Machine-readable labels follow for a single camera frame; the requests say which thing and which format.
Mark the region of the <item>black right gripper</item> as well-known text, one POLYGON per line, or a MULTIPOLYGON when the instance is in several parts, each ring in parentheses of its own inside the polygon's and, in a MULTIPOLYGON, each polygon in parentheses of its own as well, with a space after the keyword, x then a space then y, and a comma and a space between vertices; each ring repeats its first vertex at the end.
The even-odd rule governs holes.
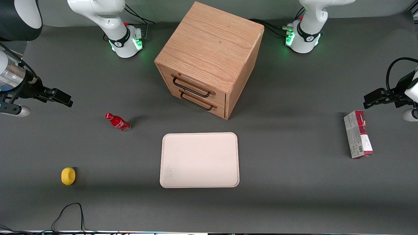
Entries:
POLYGON ((67 107, 72 107, 73 105, 70 95, 57 88, 45 88, 42 79, 39 77, 25 76, 20 88, 20 92, 17 95, 18 98, 33 98, 42 101, 43 103, 57 102, 67 107))

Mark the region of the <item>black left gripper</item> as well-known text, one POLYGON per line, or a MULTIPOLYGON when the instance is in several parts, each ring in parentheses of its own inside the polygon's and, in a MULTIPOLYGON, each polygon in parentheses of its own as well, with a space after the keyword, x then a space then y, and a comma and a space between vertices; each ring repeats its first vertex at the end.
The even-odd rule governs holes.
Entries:
POLYGON ((397 108, 404 105, 417 107, 417 71, 412 71, 403 76, 394 88, 390 87, 388 77, 388 91, 391 99, 388 98, 388 92, 384 88, 378 88, 364 95, 364 109, 380 104, 389 104, 393 100, 397 108))

